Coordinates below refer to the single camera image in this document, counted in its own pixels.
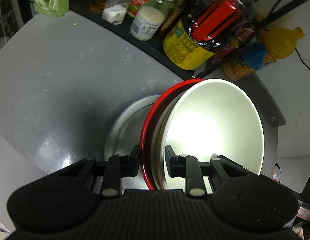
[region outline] black cable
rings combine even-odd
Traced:
[[[298,52],[298,50],[297,50],[296,48],[295,48],[295,51],[296,51],[296,53],[297,53],[299,59],[301,60],[301,62],[304,64],[304,66],[307,67],[307,68],[310,70],[310,67],[309,67],[308,65],[306,65],[306,63],[303,61],[301,55],[299,54],[299,52]]]
[[[273,7],[271,8],[271,11],[269,12],[268,16],[276,9],[277,5],[281,2],[282,0],[277,0],[277,2],[273,5]]]

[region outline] yellow label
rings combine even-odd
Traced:
[[[174,26],[163,41],[166,56],[180,68],[193,70],[215,53],[199,46],[185,32],[181,20]]]

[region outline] salt shaker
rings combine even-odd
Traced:
[[[114,25],[121,24],[131,0],[107,0],[102,18]]]

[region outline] metal screw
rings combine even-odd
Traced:
[[[118,194],[118,191],[114,188],[106,188],[102,191],[105,197],[114,197]]]
[[[205,194],[205,190],[202,188],[192,188],[190,189],[189,193],[194,197],[200,197]]]

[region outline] white wall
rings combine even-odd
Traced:
[[[276,0],[263,0],[266,6],[257,3],[262,15]],[[310,67],[310,1],[291,11],[275,22],[273,27],[294,29],[300,26],[306,34],[297,45],[302,58]],[[273,65],[257,72],[269,90],[287,125],[279,128],[277,157],[310,154],[310,71],[300,62],[296,52]]]
[[[10,231],[15,227],[8,216],[6,203],[19,187],[45,176],[42,170],[20,155],[0,135],[0,222]]]
[[[281,183],[301,193],[310,176],[310,155],[277,159],[281,169]]]

